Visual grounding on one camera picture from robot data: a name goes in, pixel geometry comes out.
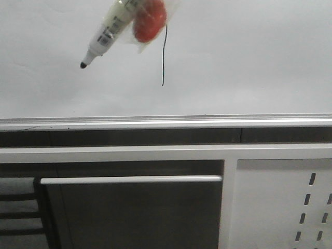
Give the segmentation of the red round magnet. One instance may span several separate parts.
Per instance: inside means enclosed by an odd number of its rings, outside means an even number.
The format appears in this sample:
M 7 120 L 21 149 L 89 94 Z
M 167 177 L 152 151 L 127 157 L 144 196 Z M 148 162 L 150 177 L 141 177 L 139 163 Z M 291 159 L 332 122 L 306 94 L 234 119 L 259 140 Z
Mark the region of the red round magnet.
M 180 1 L 138 1 L 120 41 L 135 45 L 138 53 L 142 53 L 166 29 L 179 5 Z

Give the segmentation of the white dry-erase marker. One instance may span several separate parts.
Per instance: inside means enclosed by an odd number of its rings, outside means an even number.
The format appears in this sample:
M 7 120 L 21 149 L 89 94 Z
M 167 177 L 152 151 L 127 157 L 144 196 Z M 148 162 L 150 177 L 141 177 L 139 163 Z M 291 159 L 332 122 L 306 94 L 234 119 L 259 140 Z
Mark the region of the white dry-erase marker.
M 142 5 L 143 1 L 114 1 L 92 37 L 80 68 L 86 68 L 95 58 L 107 53 Z

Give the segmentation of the dark grey panel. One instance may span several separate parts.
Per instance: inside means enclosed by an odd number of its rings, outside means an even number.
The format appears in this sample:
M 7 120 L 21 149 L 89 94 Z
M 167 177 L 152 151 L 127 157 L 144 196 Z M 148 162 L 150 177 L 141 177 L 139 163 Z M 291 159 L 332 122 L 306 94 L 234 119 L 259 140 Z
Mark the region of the dark grey panel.
M 48 185 L 64 248 L 217 248 L 222 184 Z

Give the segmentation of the white perforated metal panel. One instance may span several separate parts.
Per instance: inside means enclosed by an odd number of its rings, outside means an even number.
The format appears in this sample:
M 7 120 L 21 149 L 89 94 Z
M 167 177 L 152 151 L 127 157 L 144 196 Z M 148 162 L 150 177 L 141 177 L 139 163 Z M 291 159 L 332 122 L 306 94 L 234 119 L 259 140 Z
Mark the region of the white perforated metal panel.
M 331 248 L 331 160 L 239 160 L 231 248 Z

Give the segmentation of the white horizontal rail bar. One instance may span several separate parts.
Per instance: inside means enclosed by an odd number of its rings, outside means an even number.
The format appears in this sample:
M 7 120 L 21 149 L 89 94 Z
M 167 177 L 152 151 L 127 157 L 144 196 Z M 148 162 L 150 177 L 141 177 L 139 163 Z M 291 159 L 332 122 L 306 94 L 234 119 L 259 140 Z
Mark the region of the white horizontal rail bar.
M 221 182 L 218 175 L 41 178 L 41 185 Z

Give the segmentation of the white metal rack frame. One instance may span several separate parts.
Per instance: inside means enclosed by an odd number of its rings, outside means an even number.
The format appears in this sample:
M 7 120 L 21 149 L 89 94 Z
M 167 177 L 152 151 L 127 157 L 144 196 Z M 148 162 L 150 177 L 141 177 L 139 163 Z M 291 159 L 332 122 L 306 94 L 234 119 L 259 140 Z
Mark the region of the white metal rack frame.
M 2 163 L 222 160 L 224 162 L 224 184 L 219 248 L 231 248 L 230 232 L 238 161 L 299 159 L 331 160 L 331 145 L 238 144 L 1 149 Z

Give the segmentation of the white whiteboard with aluminium frame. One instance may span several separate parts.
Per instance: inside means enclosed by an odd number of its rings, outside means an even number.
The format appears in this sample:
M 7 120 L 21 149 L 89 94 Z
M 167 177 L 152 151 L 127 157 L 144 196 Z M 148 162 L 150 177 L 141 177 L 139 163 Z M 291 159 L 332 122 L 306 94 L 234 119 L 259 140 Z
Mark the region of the white whiteboard with aluminium frame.
M 331 125 L 331 1 L 176 1 L 80 68 L 111 1 L 1 1 L 1 130 Z

